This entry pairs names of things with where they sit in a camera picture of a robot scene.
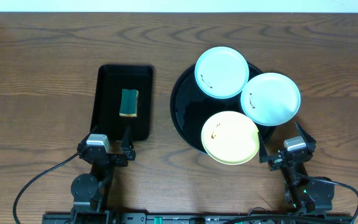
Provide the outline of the yellow plate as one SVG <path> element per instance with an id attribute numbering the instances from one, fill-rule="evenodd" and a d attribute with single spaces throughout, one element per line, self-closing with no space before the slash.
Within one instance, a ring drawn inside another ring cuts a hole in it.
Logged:
<path id="1" fill-rule="evenodd" d="M 239 165 L 259 151 L 259 130 L 246 115 L 223 111 L 207 119 L 201 130 L 201 143 L 215 161 Z"/>

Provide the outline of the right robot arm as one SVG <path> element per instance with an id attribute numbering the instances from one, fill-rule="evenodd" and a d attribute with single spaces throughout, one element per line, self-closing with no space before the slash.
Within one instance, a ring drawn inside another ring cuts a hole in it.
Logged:
<path id="1" fill-rule="evenodd" d="M 334 184 L 327 177 L 311 177 L 305 163 L 313 157 L 316 140 L 295 123 L 297 137 L 284 141 L 284 148 L 269 155 L 263 142 L 259 162 L 271 171 L 280 170 L 285 184 L 285 200 L 296 208 L 297 215 L 325 216 L 333 209 Z"/>

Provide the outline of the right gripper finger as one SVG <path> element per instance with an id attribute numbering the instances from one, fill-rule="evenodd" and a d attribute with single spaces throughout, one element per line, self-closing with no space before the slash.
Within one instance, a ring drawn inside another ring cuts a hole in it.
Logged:
<path id="1" fill-rule="evenodd" d="M 314 144 L 314 138 L 312 136 L 310 136 L 301 126 L 300 124 L 296 121 L 295 122 L 295 127 L 296 130 L 298 131 L 298 135 L 301 136 L 303 138 L 303 140 L 305 141 L 305 143 L 307 145 L 312 145 Z"/>
<path id="2" fill-rule="evenodd" d="M 269 160 L 269 155 L 267 154 L 265 144 L 260 133 L 258 133 L 258 137 L 259 137 L 259 163 L 262 164 Z"/>

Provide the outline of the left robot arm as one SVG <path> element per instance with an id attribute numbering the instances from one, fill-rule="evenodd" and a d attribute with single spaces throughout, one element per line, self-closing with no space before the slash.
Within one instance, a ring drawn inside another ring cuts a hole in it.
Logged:
<path id="1" fill-rule="evenodd" d="M 109 147 L 108 137 L 95 133 L 89 133 L 78 144 L 79 158 L 91 164 L 91 171 L 79 175 L 71 184 L 74 201 L 67 223 L 116 223 L 106 203 L 115 168 L 128 166 L 136 157 L 131 128 L 124 131 L 121 154 L 110 153 Z"/>

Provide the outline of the green yellow sponge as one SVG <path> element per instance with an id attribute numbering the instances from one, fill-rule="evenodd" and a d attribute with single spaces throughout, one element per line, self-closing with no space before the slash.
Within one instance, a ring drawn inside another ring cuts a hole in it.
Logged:
<path id="1" fill-rule="evenodd" d="M 130 118 L 137 117 L 138 97 L 138 90 L 122 89 L 119 116 Z"/>

